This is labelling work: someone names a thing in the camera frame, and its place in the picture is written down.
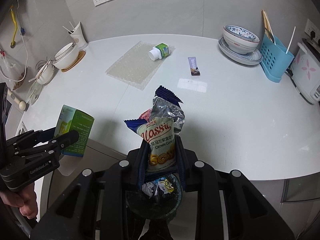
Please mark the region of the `person's left hand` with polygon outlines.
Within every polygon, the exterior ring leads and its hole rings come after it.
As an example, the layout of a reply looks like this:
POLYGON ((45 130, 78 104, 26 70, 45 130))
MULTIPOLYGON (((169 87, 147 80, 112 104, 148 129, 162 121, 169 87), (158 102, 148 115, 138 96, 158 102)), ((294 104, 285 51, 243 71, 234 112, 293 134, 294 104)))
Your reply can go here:
POLYGON ((17 207, 20 213, 28 219, 36 218, 38 206, 36 200, 35 183, 31 183, 19 193, 12 191, 1 191, 1 199, 4 204, 17 207))

